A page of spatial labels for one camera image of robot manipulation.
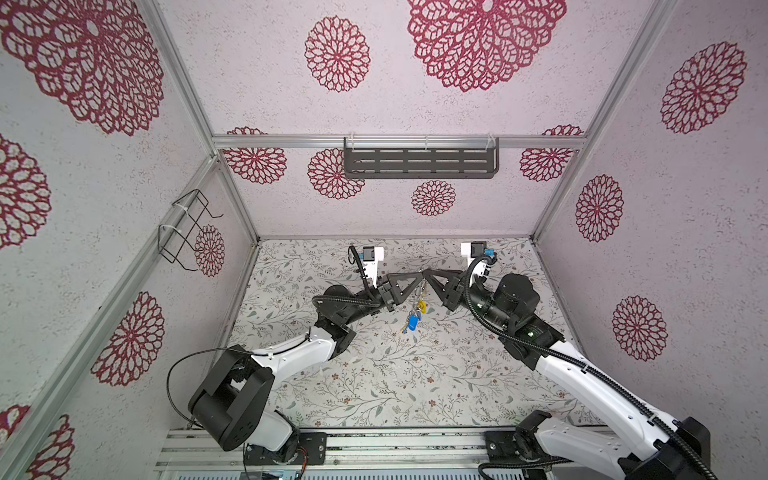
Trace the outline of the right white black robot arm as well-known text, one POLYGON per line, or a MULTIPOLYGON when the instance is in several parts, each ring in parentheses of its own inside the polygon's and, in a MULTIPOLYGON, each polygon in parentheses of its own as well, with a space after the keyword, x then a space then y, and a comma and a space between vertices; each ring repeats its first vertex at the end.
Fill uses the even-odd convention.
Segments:
POLYGON ((507 274, 490 291, 471 269, 423 275, 446 308, 467 308, 514 359, 562 387, 610 429, 581 430, 536 410, 512 432, 491 436, 479 473, 575 463, 612 479, 714 478, 708 429, 651 406, 583 357, 536 314, 540 296, 528 277, 507 274))

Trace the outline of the blue key tag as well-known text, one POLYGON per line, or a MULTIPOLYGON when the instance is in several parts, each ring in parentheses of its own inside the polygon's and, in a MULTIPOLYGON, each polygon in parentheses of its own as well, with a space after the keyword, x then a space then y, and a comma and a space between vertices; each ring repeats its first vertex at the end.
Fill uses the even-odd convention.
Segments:
POLYGON ((418 327, 418 324, 421 320, 421 317, 416 314, 412 314, 408 317, 408 323, 406 325, 407 331, 415 331, 418 327))

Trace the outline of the dark metal wall shelf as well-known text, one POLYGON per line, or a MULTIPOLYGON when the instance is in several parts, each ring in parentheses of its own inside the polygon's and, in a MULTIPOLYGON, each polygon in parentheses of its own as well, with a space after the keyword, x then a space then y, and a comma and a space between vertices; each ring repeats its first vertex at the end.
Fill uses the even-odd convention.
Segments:
POLYGON ((342 166, 349 179, 492 179, 500 169, 499 149, 358 147, 344 138, 342 166))

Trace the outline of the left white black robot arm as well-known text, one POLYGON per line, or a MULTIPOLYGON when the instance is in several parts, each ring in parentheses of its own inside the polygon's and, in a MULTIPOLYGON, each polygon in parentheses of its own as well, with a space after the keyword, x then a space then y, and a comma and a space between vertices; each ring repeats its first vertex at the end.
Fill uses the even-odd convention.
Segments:
POLYGON ((356 336, 351 324, 405 303, 423 281, 418 272, 386 275, 353 294, 333 285, 312 298, 316 322, 297 337, 256 350, 228 347, 192 395, 192 418, 224 451, 261 447, 288 462, 299 449, 300 429, 267 410, 274 387, 344 353, 356 336))

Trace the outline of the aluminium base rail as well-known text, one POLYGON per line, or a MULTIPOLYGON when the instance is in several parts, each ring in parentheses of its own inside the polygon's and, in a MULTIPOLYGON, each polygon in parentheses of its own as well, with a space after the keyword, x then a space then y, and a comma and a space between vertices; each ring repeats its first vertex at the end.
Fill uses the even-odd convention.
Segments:
POLYGON ((461 469, 474 471, 495 449, 486 442, 490 432, 510 433, 511 426, 309 428, 303 448, 287 464, 277 463, 261 449, 247 445, 224 451, 202 430, 171 430, 152 467, 153 476, 181 473, 258 470, 299 470, 309 454, 308 475, 320 471, 461 469))

